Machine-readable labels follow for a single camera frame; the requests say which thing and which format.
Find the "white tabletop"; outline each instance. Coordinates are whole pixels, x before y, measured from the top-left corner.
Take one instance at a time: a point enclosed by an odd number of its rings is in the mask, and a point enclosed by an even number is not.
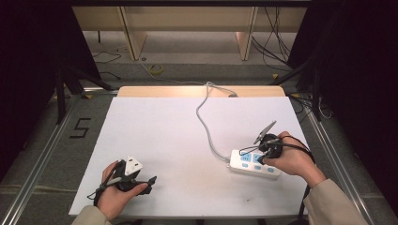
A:
[[[277,180],[231,172],[210,150],[195,110],[202,97],[115,97],[69,214],[92,201],[111,162],[134,156],[144,168],[137,180],[154,175],[149,195],[135,197],[121,217],[263,218],[296,215],[306,183],[283,173]],[[253,146],[259,132],[288,130],[306,143],[288,97],[212,97],[201,108],[214,145],[229,157],[232,149]]]

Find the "white cable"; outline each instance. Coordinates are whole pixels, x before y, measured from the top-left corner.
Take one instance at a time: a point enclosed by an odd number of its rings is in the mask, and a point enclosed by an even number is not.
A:
[[[207,101],[207,98],[208,98],[208,87],[209,87],[209,86],[215,87],[215,88],[219,88],[219,89],[222,89],[222,90],[225,90],[225,91],[229,91],[229,92],[233,93],[235,96],[237,96],[237,93],[234,92],[234,91],[232,91],[232,90],[229,90],[229,89],[226,89],[226,88],[223,88],[223,87],[219,87],[219,86],[217,86],[216,84],[214,84],[214,83],[212,83],[212,82],[207,82],[207,83],[206,83],[206,97],[205,97],[205,99],[202,101],[202,103],[196,108],[196,115],[197,115],[197,117],[199,118],[200,122],[202,123],[203,127],[205,127],[206,134],[207,134],[207,139],[208,139],[208,144],[209,144],[209,146],[210,146],[211,151],[212,151],[214,154],[216,154],[219,158],[222,158],[223,160],[229,162],[229,161],[231,160],[231,158],[225,157],[225,156],[221,155],[221,154],[217,151],[217,149],[214,147],[213,141],[211,140],[210,130],[208,129],[208,127],[207,127],[205,121],[202,119],[202,117],[201,117],[200,114],[199,114],[200,108],[201,108],[201,107],[205,104],[205,102]]]
[[[331,116],[333,115],[333,111],[330,110],[330,115],[329,116],[324,115],[322,110],[321,110],[321,102],[322,102],[322,98],[319,99],[319,104],[318,104],[319,111],[321,112],[323,117],[325,117],[326,119],[330,119]]]

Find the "finger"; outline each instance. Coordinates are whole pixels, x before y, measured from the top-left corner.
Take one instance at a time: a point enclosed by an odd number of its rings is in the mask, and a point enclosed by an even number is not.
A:
[[[102,182],[105,181],[106,177],[108,177],[109,173],[112,171],[112,169],[115,167],[117,164],[117,160],[114,161],[113,163],[109,164],[108,167],[102,172]]]
[[[268,166],[275,166],[277,158],[263,158],[263,162],[266,163]]]
[[[134,187],[133,189],[129,190],[128,192],[126,192],[126,195],[128,195],[129,199],[131,199],[132,197],[137,196],[139,193],[143,192],[143,190],[145,190],[146,187],[148,187],[147,183],[140,184]]]
[[[282,138],[285,137],[285,136],[290,136],[290,133],[287,132],[287,131],[283,131],[282,133],[280,133],[280,134],[278,135],[278,138],[279,138],[279,139],[282,139]]]

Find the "white power strip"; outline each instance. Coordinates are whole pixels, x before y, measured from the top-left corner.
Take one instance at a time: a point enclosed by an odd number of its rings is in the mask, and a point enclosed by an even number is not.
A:
[[[233,172],[246,173],[250,175],[262,176],[266,178],[277,179],[281,175],[281,171],[275,167],[268,165],[261,165],[257,159],[263,156],[258,153],[247,153],[240,155],[239,150],[232,150],[231,160],[229,162],[229,169]]]

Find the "power cord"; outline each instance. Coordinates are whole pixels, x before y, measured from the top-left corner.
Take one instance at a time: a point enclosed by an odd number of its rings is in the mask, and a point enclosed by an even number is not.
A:
[[[223,159],[224,161],[229,162],[229,161],[231,160],[231,158],[225,157],[225,156],[223,156],[222,154],[220,154],[220,153],[217,151],[217,149],[216,149],[216,147],[214,146],[213,141],[212,141],[212,139],[211,139],[210,130],[208,129],[207,124],[205,123],[205,121],[202,119],[202,117],[201,117],[200,114],[199,114],[200,108],[205,104],[205,102],[206,102],[207,99],[208,99],[208,93],[209,93],[208,88],[209,88],[209,86],[210,86],[210,87],[214,87],[214,88],[218,88],[218,89],[221,89],[221,90],[225,90],[225,91],[228,91],[228,92],[231,92],[232,95],[234,95],[235,97],[237,97],[237,93],[234,92],[233,90],[229,90],[229,89],[227,89],[227,88],[219,87],[219,86],[217,86],[216,84],[214,84],[214,83],[212,83],[212,82],[207,82],[207,83],[206,83],[206,97],[205,97],[205,99],[202,101],[202,103],[196,108],[196,116],[198,117],[198,119],[200,120],[200,122],[202,123],[203,127],[204,127],[205,130],[206,130],[207,139],[208,139],[208,144],[209,144],[209,146],[210,146],[211,151],[212,151],[214,154],[216,154],[219,158]]]

